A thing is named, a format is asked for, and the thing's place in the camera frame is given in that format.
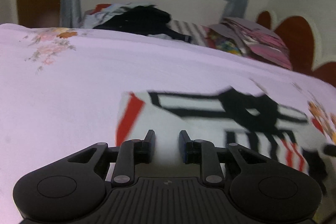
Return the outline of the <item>colourful floral cloth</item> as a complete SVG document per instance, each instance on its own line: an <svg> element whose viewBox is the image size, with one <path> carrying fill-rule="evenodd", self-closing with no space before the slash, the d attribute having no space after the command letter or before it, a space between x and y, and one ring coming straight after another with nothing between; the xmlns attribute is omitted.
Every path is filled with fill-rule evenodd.
<svg viewBox="0 0 336 224"><path fill-rule="evenodd" d="M207 32L206 41L210 48L242 56L242 52L239 50L234 40L224 37L214 30L209 30Z"/></svg>

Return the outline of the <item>grey striped cloth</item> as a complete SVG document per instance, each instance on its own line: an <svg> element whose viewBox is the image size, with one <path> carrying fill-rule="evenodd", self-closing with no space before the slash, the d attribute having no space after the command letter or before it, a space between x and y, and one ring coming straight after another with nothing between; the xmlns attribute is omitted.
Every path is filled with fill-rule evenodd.
<svg viewBox="0 0 336 224"><path fill-rule="evenodd" d="M172 20L168 26L173 31L192 37L191 44L209 47L207 42L207 32L209 31L209 28L207 26L180 20Z"/></svg>

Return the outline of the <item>pink floral bed sheet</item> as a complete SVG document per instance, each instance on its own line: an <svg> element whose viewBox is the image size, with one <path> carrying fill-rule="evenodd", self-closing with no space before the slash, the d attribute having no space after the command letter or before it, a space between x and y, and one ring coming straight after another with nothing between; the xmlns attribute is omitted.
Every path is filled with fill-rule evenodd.
<svg viewBox="0 0 336 224"><path fill-rule="evenodd" d="M25 174L118 134L156 135L151 176L191 176L178 135L225 144L232 122L179 118L168 107L220 110L229 89L266 94L284 113L313 120L296 144L278 143L283 163L300 166L302 147L335 142L335 88L295 73L210 48L113 31L1 25L1 223L22 219L13 187Z"/></svg>

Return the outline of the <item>black garment pile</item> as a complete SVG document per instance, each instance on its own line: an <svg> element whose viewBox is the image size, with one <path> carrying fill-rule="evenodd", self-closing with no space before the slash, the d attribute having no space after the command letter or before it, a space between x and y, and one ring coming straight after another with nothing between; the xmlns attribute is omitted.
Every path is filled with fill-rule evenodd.
<svg viewBox="0 0 336 224"><path fill-rule="evenodd" d="M94 29L127 32L143 36L163 34L174 40L191 43L191 36L180 34L168 27L170 21L170 14L157 9L154 5L137 6L121 15L112 17L105 23L94 27Z"/></svg>

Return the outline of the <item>striped knit sweater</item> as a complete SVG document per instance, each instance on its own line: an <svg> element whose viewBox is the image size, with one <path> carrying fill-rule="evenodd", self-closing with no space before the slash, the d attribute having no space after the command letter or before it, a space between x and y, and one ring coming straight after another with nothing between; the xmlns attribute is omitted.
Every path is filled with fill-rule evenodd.
<svg viewBox="0 0 336 224"><path fill-rule="evenodd" d="M184 165L178 148L181 131L217 147L237 143L308 174L320 185L327 178L322 160L326 136L307 104L276 102L267 94L228 88L216 94L126 92L118 111L116 145L155 132L155 152L142 169L152 176L183 177L197 173Z"/></svg>

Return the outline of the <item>folded pink grey bedding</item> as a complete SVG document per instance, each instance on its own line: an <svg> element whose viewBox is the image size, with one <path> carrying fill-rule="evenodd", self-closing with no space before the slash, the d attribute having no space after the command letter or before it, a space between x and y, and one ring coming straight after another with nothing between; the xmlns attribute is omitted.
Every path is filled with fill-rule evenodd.
<svg viewBox="0 0 336 224"><path fill-rule="evenodd" d="M224 18L209 30L234 40L242 57L292 70L289 50L273 31L242 18Z"/></svg>

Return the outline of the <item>red white headboard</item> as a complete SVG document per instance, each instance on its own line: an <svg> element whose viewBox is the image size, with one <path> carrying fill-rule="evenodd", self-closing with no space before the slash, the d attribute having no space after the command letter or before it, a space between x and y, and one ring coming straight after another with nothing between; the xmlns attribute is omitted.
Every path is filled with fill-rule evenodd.
<svg viewBox="0 0 336 224"><path fill-rule="evenodd" d="M335 61L313 68L317 43L311 24L300 15L289 16L278 25L274 24L274 20L274 14L262 11L258 14L256 23L268 29L275 28L273 32L280 36L289 50L293 70L335 86Z"/></svg>

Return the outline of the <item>light clothes pile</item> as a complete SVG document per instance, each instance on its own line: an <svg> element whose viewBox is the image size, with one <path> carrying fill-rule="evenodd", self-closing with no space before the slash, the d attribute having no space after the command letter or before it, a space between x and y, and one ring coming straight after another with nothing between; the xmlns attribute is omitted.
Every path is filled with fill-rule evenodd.
<svg viewBox="0 0 336 224"><path fill-rule="evenodd" d="M108 7L102 8L100 11L93 10L84 16L81 28L92 29L99 26L108 20L112 19L116 15L121 15L126 11L129 11L135 7L139 6L136 3L116 3L109 5Z"/></svg>

